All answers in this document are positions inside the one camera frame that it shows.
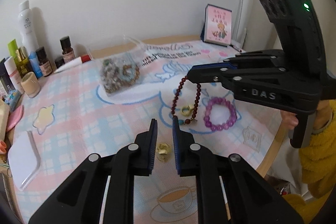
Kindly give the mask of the right hand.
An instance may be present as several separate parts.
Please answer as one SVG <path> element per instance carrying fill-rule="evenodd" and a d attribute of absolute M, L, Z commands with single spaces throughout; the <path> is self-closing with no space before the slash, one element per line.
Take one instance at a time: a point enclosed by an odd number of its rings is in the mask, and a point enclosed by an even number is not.
<path fill-rule="evenodd" d="M 330 101 L 320 101 L 315 112 L 313 130 L 318 131 L 324 128 L 333 117 L 333 110 Z M 299 123 L 296 115 L 287 111 L 281 111 L 282 123 L 289 130 L 293 130 Z"/>

